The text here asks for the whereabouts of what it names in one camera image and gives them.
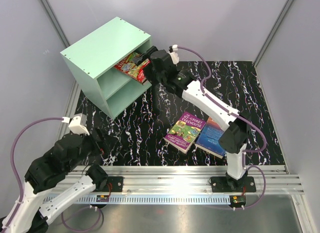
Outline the red paperback book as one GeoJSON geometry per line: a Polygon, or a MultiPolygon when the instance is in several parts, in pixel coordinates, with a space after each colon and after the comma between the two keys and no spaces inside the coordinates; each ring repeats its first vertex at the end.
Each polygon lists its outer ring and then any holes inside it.
{"type": "Polygon", "coordinates": [[[146,59],[137,66],[134,63],[134,58],[140,56],[141,54],[138,52],[131,52],[124,59],[115,64],[114,68],[143,85],[147,81],[144,75],[144,68],[150,64],[150,60],[146,59]]]}

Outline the purple treehouse book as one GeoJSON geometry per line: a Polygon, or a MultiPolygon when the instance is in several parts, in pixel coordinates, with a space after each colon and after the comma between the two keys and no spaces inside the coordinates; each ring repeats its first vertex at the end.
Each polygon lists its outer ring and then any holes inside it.
{"type": "Polygon", "coordinates": [[[206,122],[204,120],[185,111],[169,130],[164,140],[186,154],[205,125],[206,122]]]}

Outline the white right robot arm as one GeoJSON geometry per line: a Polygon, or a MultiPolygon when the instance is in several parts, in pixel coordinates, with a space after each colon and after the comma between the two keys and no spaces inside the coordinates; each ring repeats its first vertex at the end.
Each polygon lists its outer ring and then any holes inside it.
{"type": "Polygon", "coordinates": [[[165,51],[152,46],[142,55],[136,56],[133,62],[140,66],[145,60],[150,63],[144,70],[144,76],[151,84],[161,84],[169,93],[192,103],[221,128],[223,134],[218,143],[225,150],[227,160],[227,171],[222,185],[232,192],[241,190],[248,175],[243,159],[249,136],[246,119],[241,118],[237,109],[225,104],[205,89],[187,69],[178,69],[176,47],[165,51]]]}

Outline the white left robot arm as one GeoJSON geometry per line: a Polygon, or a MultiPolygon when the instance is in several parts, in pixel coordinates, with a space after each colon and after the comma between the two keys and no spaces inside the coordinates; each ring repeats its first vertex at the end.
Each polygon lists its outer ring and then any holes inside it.
{"type": "Polygon", "coordinates": [[[44,203],[44,199],[87,157],[109,150],[108,136],[100,128],[92,134],[68,133],[28,168],[17,202],[1,218],[2,233],[45,233],[49,225],[69,206],[90,192],[111,191],[108,174],[93,163],[77,182],[63,193],[44,203]]]}

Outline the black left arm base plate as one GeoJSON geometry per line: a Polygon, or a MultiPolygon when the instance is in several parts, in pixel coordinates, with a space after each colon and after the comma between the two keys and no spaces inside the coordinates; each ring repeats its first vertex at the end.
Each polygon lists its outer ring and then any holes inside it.
{"type": "Polygon", "coordinates": [[[111,186],[112,193],[121,193],[124,186],[124,177],[123,176],[109,176],[107,179],[107,184],[104,186],[100,192],[109,192],[109,187],[111,186]]]}

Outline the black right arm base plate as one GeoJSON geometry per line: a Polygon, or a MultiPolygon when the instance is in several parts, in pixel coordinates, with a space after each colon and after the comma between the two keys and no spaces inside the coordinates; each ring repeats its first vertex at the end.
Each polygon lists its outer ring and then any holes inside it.
{"type": "Polygon", "coordinates": [[[255,180],[252,176],[244,175],[235,180],[228,176],[212,176],[209,179],[213,193],[255,193],[257,191],[255,180]]]}

